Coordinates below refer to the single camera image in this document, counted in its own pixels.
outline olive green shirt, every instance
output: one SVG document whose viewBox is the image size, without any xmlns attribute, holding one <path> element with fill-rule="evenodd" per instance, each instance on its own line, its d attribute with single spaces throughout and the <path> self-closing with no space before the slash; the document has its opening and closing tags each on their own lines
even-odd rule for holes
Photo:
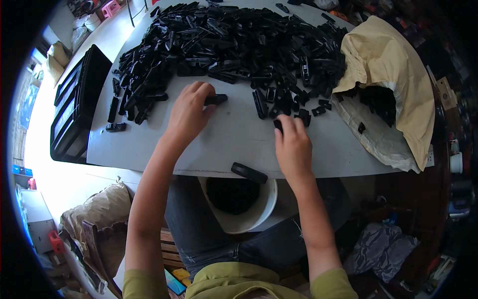
<svg viewBox="0 0 478 299">
<path fill-rule="evenodd" d="M 186 290 L 186 299 L 239 299 L 257 289 L 263 289 L 277 299 L 307 297 L 278 285 L 279 275 L 272 270 L 240 262 L 222 262 L 208 265 L 194 277 Z M 311 284 L 313 298 L 357 299 L 348 282 L 345 270 L 330 269 Z M 167 286 L 157 277 L 140 270 L 128 270 L 124 275 L 123 299 L 167 299 Z"/>
</svg>

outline smartphone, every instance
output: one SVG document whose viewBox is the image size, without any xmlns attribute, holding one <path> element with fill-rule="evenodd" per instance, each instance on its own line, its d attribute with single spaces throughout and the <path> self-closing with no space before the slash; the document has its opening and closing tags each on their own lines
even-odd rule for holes
<svg viewBox="0 0 478 299">
<path fill-rule="evenodd" d="M 164 270 L 164 275 L 166 276 L 166 285 L 174 292 L 174 294 L 179 296 L 186 290 L 186 287 L 171 275 L 168 270 Z"/>
</svg>

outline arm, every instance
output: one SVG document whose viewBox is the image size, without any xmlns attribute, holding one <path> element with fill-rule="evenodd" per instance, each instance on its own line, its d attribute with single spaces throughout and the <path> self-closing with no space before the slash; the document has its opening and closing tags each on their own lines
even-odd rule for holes
<svg viewBox="0 0 478 299">
<path fill-rule="evenodd" d="M 206 126 L 215 106 L 203 110 L 206 96 L 215 94 L 208 83 L 186 86 L 171 110 L 168 128 L 159 139 L 131 205 L 126 238 L 125 270 L 137 269 L 164 281 L 161 227 L 174 165 Z"/>
<path fill-rule="evenodd" d="M 276 156 L 287 182 L 297 198 L 302 235 L 309 260 L 309 278 L 342 267 L 335 246 L 332 225 L 312 173 L 312 143 L 300 118 L 277 117 L 284 134 L 275 129 Z"/>
</svg>

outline white cup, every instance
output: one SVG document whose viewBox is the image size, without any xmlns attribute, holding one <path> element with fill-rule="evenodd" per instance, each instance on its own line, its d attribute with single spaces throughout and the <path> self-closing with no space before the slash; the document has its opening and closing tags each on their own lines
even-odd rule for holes
<svg viewBox="0 0 478 299">
<path fill-rule="evenodd" d="M 462 173 L 463 172 L 463 155 L 461 152 L 450 157 L 450 172 Z"/>
</svg>

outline pink stool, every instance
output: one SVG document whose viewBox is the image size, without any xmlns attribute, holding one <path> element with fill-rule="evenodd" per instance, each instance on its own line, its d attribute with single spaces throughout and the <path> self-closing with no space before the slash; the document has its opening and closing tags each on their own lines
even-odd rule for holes
<svg viewBox="0 0 478 299">
<path fill-rule="evenodd" d="M 106 3 L 105 6 L 101 8 L 103 15 L 105 18 L 112 17 L 117 11 L 120 10 L 120 5 L 116 0 L 111 0 L 110 2 Z"/>
</svg>

